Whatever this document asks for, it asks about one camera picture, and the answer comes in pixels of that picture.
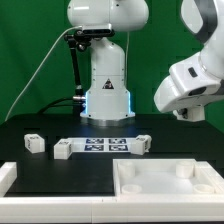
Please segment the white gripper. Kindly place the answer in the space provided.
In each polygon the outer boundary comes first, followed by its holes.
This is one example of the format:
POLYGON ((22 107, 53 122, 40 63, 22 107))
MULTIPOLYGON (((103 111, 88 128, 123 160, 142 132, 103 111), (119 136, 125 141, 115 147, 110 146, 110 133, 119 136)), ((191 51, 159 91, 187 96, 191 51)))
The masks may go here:
POLYGON ((201 105, 177 109, 173 111, 173 114, 181 121, 198 122, 205 119, 205 110, 201 105))

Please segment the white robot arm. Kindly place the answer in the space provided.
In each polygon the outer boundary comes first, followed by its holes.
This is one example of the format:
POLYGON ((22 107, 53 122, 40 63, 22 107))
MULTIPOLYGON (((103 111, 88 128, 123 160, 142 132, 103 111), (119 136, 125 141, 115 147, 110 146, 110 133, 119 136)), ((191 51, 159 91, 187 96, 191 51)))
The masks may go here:
MULTIPOLYGON (((76 28, 74 46, 91 49, 91 87, 81 118, 115 126, 135 117, 125 86, 125 53, 109 41, 117 32, 143 28, 149 17, 145 0, 71 0, 67 8, 76 28)), ((181 19, 202 50, 169 69, 154 102, 162 112, 182 121, 205 119, 204 107, 224 100, 224 0, 182 0, 181 19)))

